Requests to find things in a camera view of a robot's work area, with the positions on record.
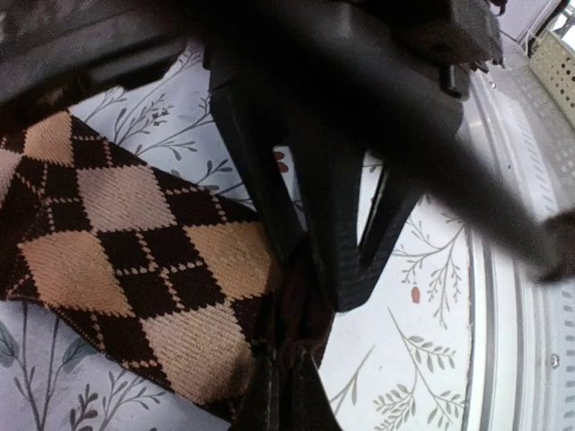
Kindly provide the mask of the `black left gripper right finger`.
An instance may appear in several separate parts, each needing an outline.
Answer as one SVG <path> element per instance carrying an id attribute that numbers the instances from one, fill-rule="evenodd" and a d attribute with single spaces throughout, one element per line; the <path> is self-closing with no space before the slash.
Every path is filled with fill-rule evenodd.
<path id="1" fill-rule="evenodd" d="M 349 312 L 372 295 L 421 193 L 396 169 L 383 170 L 375 201 L 358 234 L 365 152 L 336 150 L 309 189 L 309 232 L 316 267 L 335 312 Z"/>

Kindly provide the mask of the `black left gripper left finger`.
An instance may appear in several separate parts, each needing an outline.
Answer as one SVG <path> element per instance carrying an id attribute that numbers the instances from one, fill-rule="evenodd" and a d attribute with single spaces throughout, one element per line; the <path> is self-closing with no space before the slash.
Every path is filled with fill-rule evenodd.
<path id="1" fill-rule="evenodd" d="M 296 142 L 291 118 L 274 101 L 253 96 L 241 84 L 211 93 L 211 113 L 235 168 L 260 217 L 278 264 L 314 267 L 313 250 L 273 154 Z"/>

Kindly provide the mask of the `brown tan argyle sock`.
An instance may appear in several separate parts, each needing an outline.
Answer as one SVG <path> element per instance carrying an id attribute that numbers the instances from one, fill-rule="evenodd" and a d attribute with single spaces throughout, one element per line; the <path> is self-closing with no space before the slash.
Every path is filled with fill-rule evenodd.
<path id="1" fill-rule="evenodd" d="M 37 303 L 130 371 L 80 395 L 84 430 L 156 383 L 234 430 L 335 430 L 332 325 L 308 244 L 275 257 L 254 211 L 149 166 L 67 111 L 1 137 L 1 297 Z"/>

